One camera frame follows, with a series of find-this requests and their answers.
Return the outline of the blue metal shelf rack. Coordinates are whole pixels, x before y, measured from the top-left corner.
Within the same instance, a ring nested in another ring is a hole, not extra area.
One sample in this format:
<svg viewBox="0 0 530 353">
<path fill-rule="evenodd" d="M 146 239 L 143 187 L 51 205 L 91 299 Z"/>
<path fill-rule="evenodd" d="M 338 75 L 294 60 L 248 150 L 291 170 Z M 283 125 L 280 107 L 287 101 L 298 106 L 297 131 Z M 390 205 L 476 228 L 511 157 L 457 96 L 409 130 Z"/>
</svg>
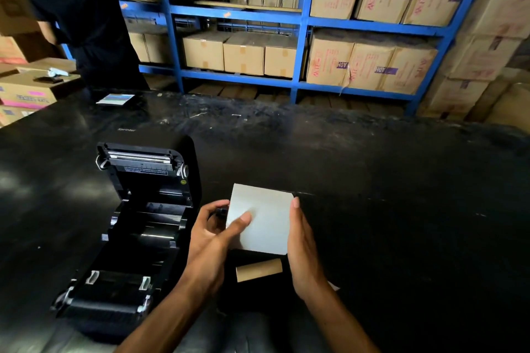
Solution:
<svg viewBox="0 0 530 353">
<path fill-rule="evenodd" d="M 172 72 L 175 77 L 181 93 L 185 93 L 182 80 L 201 79 L 226 82 L 238 82 L 252 85 L 265 85 L 276 88 L 289 88 L 290 101 L 296 102 L 297 92 L 300 89 L 313 90 L 332 93 L 345 93 L 362 97 L 371 97 L 387 100 L 400 100 L 407 102 L 405 108 L 406 116 L 414 116 L 420 105 L 420 102 L 427 92 L 428 86 L 436 71 L 438 70 L 443 57 L 446 55 L 449 47 L 454 42 L 456 34 L 460 29 L 474 0 L 460 0 L 451 21 L 445 27 L 437 26 L 420 26 L 405 23 L 374 22 L 367 20 L 358 20 L 357 18 L 335 19 L 314 17 L 310 15 L 309 3 L 312 0 L 301 0 L 301 10 L 296 9 L 276 9 L 262 7 L 222 7 L 219 4 L 207 6 L 205 4 L 195 4 L 189 6 L 177 6 L 169 3 L 169 0 L 162 0 L 160 3 L 145 1 L 120 0 L 120 8 L 125 18 L 142 18 L 142 19 L 159 19 L 163 25 L 166 25 L 169 31 L 170 51 L 173 58 L 173 68 L 157 68 L 154 64 L 141 64 L 139 66 L 142 73 L 150 74 L 169 74 Z M 193 25 L 198 28 L 201 25 L 200 19 L 217 19 L 217 25 L 227 26 L 222 20 L 228 20 L 231 25 L 248 28 L 248 25 L 234 23 L 236 20 L 245 22 L 264 22 L 268 23 L 269 29 L 280 30 L 281 27 L 275 26 L 274 23 L 281 23 L 294 26 L 293 34 L 298 37 L 297 55 L 295 58 L 294 77 L 288 80 L 282 80 L 276 76 L 252 76 L 232 74 L 225 72 L 209 72 L 207 69 L 183 69 L 178 56 L 178 47 L 175 40 L 175 23 L 183 22 L 185 19 L 192 21 Z M 302 70 L 302 53 L 305 50 L 305 40 L 311 29 L 315 28 L 334 28 L 341 30 L 371 31 L 373 33 L 401 34 L 411 36 L 423 36 L 438 38 L 436 44 L 438 50 L 431 66 L 426 72 L 419 88 L 413 95 L 402 93 L 364 90 L 358 88 L 341 88 L 334 85 L 318 85 L 301 81 Z"/>
</svg>

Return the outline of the small colourful card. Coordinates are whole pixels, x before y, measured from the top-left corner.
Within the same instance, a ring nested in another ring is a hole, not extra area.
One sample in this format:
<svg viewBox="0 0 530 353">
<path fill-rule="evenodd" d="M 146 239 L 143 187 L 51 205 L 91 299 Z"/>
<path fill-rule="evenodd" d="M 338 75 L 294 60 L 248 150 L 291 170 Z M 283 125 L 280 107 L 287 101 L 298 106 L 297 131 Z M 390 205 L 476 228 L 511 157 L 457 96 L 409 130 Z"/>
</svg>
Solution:
<svg viewBox="0 0 530 353">
<path fill-rule="evenodd" d="M 134 94 L 115 94 L 115 93 L 111 93 L 109 95 L 106 95 L 104 98 L 102 98 L 101 100 L 97 101 L 96 104 L 97 105 L 102 105 L 102 106 L 124 106 L 125 104 L 127 104 L 130 100 L 132 100 L 133 98 L 135 98 L 136 95 Z"/>
</svg>

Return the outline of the open carton with pink label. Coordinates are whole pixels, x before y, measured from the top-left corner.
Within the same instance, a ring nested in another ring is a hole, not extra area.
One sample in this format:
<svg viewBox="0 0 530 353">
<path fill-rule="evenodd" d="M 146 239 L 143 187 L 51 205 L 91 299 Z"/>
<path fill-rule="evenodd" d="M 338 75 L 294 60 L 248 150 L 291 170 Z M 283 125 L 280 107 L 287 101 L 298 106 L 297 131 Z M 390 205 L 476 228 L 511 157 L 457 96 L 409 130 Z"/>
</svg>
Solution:
<svg viewBox="0 0 530 353">
<path fill-rule="evenodd" d="M 63 83 L 34 82 L 35 77 L 47 76 L 50 67 L 67 71 Z M 26 64 L 0 63 L 0 103 L 6 106 L 42 109 L 85 88 L 72 60 L 47 57 Z"/>
</svg>

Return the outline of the person's right hand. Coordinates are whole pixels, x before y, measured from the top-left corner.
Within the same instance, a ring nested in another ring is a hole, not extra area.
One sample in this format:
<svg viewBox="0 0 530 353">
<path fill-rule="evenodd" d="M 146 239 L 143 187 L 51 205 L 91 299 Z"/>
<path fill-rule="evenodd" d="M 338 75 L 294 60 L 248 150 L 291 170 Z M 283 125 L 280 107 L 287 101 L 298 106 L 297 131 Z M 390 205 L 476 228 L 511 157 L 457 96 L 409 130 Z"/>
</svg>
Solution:
<svg viewBox="0 0 530 353">
<path fill-rule="evenodd" d="M 295 292 L 305 303 L 313 301 L 329 286 L 310 225 L 307 238 L 288 236 L 288 261 Z"/>
</svg>

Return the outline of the brown cardboard tube core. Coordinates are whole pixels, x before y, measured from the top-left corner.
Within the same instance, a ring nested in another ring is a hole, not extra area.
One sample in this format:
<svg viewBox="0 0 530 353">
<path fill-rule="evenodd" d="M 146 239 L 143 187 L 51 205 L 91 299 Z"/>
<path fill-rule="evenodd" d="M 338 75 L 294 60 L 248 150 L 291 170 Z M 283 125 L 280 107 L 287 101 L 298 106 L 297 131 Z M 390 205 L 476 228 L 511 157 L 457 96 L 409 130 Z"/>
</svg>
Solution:
<svg viewBox="0 0 530 353">
<path fill-rule="evenodd" d="M 282 272 L 282 260 L 276 258 L 236 267 L 236 280 L 238 283 L 242 283 L 266 276 L 281 274 Z"/>
</svg>

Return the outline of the person's left hand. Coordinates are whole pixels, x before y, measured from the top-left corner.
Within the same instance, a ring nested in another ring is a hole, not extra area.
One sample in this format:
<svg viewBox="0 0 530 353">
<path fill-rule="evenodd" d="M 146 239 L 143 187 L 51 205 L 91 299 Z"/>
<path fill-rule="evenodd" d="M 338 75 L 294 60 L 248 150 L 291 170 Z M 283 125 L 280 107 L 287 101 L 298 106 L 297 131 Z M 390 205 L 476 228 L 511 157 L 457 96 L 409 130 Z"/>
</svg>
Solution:
<svg viewBox="0 0 530 353">
<path fill-rule="evenodd" d="M 185 285 L 196 296 L 213 295 L 223 282 L 228 250 L 220 245 L 219 233 L 226 229 L 226 224 L 216 211 L 229 203 L 218 200 L 203 205 L 191 230 L 187 265 L 179 285 Z"/>
</svg>

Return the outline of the black label printer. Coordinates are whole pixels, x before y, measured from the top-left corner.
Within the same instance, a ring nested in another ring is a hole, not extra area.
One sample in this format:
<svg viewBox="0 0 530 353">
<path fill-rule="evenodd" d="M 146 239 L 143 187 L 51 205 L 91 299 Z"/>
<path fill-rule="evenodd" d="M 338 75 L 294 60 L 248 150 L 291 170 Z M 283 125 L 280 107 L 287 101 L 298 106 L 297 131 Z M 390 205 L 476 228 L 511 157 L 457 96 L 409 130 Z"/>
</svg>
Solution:
<svg viewBox="0 0 530 353">
<path fill-rule="evenodd" d="M 118 129 L 98 143 L 96 165 L 120 204 L 51 310 L 85 336 L 120 343 L 181 277 L 202 186 L 192 138 L 167 129 Z"/>
</svg>

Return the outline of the stack of large cardboard cartons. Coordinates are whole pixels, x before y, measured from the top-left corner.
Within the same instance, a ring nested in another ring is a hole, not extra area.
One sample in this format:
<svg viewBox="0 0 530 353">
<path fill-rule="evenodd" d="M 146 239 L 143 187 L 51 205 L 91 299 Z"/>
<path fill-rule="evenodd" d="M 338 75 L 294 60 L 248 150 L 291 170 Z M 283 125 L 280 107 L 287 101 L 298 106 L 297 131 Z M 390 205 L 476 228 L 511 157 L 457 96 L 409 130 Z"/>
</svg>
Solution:
<svg viewBox="0 0 530 353">
<path fill-rule="evenodd" d="M 530 0 L 474 0 L 416 116 L 464 120 L 500 95 L 495 81 L 530 36 Z"/>
</svg>

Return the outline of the wooden pallet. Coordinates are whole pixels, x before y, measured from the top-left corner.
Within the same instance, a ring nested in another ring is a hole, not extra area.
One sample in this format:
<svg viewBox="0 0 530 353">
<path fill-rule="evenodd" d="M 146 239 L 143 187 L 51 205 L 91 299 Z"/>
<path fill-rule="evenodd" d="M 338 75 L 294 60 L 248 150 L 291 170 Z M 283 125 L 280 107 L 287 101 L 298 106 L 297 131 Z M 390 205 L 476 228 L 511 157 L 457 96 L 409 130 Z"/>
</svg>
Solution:
<svg viewBox="0 0 530 353">
<path fill-rule="evenodd" d="M 173 77 L 159 74 L 143 74 L 151 90 L 177 91 L 177 84 Z M 191 81 L 191 95 L 228 98 L 237 100 L 257 100 L 280 105 L 290 104 L 290 90 L 269 86 L 249 85 L 223 81 Z M 354 110 L 383 116 L 401 117 L 406 110 L 406 103 L 399 100 L 362 97 L 356 95 L 338 94 L 299 90 L 296 104 L 331 108 L 341 110 Z"/>
</svg>

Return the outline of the person's right forearm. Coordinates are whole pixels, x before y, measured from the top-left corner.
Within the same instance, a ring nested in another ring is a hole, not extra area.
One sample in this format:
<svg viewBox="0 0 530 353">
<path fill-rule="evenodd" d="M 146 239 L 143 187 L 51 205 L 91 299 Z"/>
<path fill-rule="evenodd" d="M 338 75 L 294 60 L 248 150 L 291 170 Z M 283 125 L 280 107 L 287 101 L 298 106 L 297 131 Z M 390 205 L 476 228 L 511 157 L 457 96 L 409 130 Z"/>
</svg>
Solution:
<svg viewBox="0 0 530 353">
<path fill-rule="evenodd" d="M 381 353 L 327 281 L 314 282 L 303 300 L 333 353 Z"/>
</svg>

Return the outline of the low carton with white label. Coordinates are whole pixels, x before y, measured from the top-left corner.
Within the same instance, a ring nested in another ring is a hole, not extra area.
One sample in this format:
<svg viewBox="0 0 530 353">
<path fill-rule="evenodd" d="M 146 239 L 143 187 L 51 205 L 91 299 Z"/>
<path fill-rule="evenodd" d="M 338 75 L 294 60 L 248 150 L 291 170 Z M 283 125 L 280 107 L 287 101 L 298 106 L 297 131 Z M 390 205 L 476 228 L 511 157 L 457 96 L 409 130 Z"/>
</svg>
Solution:
<svg viewBox="0 0 530 353">
<path fill-rule="evenodd" d="M 27 117 L 38 110 L 39 109 L 0 105 L 0 127 L 5 127 L 17 122 L 18 120 Z"/>
</svg>

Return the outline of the white label roll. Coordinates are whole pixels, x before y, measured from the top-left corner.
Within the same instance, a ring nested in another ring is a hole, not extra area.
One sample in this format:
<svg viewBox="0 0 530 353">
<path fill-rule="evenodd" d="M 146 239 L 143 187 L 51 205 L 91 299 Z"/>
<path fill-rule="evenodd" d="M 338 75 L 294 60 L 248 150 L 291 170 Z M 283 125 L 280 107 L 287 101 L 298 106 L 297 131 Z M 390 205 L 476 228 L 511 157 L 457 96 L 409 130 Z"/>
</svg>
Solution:
<svg viewBox="0 0 530 353">
<path fill-rule="evenodd" d="M 226 225 L 245 212 L 251 223 L 235 238 L 233 248 L 284 256 L 288 253 L 289 209 L 294 195 L 289 192 L 235 183 Z"/>
</svg>

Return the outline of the person's left forearm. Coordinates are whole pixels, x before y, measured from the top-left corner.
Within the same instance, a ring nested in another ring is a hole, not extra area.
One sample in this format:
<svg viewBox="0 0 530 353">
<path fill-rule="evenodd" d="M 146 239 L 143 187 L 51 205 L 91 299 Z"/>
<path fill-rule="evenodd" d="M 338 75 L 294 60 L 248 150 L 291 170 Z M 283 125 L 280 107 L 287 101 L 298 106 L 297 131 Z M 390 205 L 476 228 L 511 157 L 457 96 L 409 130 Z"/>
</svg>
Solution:
<svg viewBox="0 0 530 353">
<path fill-rule="evenodd" d="M 223 280 L 223 274 L 212 279 L 183 275 L 169 295 L 114 353 L 173 353 Z"/>
</svg>

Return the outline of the flat carton with pink stripe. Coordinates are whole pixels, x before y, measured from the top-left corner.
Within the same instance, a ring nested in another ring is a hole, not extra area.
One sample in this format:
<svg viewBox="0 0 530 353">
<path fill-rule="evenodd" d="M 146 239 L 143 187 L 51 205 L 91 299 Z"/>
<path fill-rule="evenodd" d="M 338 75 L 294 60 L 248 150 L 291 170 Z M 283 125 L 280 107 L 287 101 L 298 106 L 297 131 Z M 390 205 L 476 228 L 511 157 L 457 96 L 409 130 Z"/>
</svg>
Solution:
<svg viewBox="0 0 530 353">
<path fill-rule="evenodd" d="M 63 58 L 64 55 L 42 33 L 0 36 L 0 63 L 26 64 L 47 57 Z"/>
</svg>

